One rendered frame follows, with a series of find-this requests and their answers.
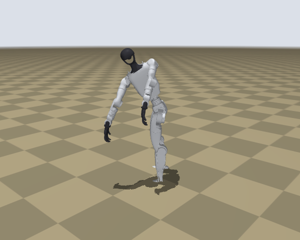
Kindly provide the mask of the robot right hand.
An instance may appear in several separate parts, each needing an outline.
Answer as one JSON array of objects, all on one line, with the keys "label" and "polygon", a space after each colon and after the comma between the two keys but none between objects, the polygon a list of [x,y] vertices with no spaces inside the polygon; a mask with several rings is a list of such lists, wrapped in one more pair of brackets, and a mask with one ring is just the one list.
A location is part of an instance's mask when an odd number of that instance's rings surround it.
[{"label": "robot right hand", "polygon": [[147,122],[146,121],[146,118],[145,118],[145,113],[146,113],[146,109],[148,109],[148,103],[145,101],[143,103],[143,106],[141,106],[142,110],[141,110],[141,117],[142,117],[142,123],[147,126]]}]

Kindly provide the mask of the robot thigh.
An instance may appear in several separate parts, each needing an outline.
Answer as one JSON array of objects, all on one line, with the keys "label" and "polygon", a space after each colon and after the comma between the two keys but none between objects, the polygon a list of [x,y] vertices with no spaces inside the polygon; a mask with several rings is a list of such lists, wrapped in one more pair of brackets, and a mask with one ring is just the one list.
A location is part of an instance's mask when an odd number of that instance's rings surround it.
[{"label": "robot thigh", "polygon": [[158,112],[154,112],[152,115],[151,123],[150,123],[150,138],[152,146],[157,153],[159,148],[165,148],[167,154],[167,147],[163,144],[160,144],[160,140],[162,137],[162,125],[161,123],[165,123],[166,114],[163,109],[158,109]]},{"label": "robot thigh", "polygon": [[[154,113],[154,111],[152,111],[152,114],[151,114],[151,118],[150,118],[150,125],[151,125],[151,120],[152,120],[152,116],[153,116],[153,113]],[[161,123],[160,123],[161,124]],[[163,136],[161,136],[161,140],[160,140],[160,144],[163,144],[163,142],[164,142],[164,137]]]}]

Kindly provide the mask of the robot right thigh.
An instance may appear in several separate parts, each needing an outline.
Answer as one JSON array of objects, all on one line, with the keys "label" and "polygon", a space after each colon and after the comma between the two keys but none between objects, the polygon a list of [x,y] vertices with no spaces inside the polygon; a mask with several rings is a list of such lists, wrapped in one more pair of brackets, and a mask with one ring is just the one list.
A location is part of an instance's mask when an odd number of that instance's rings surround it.
[{"label": "robot right thigh", "polygon": [[[151,125],[151,120],[152,120],[152,116],[153,116],[153,113],[154,113],[154,111],[152,111],[152,114],[151,114],[151,118],[150,118],[150,125]],[[161,124],[161,123],[160,123]],[[163,144],[163,142],[164,142],[164,137],[163,136],[161,136],[161,140],[160,140],[160,144]]]}]

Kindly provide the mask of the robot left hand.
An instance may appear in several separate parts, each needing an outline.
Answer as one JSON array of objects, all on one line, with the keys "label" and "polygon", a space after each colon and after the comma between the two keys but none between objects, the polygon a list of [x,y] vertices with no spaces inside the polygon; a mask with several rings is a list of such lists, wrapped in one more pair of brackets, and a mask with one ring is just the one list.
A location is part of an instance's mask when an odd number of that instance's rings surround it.
[{"label": "robot left hand", "polygon": [[111,139],[108,137],[108,134],[111,135],[111,133],[109,132],[109,128],[111,127],[110,122],[106,121],[104,126],[105,126],[105,128],[104,128],[104,140],[106,142],[111,142],[110,141]]}]

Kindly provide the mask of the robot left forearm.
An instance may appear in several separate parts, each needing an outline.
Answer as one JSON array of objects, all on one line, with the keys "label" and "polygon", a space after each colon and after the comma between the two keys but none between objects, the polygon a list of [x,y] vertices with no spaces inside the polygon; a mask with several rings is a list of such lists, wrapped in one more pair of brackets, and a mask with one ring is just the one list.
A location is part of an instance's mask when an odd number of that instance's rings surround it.
[{"label": "robot left forearm", "polygon": [[110,107],[110,110],[108,112],[108,115],[107,115],[107,119],[105,120],[104,124],[106,124],[106,122],[108,121],[109,122],[109,126],[112,124],[112,121],[114,120],[115,118],[115,115],[116,113],[118,112],[118,109],[117,107],[113,106],[114,105],[114,102],[115,102],[116,98],[113,100],[112,102],[112,105]]}]

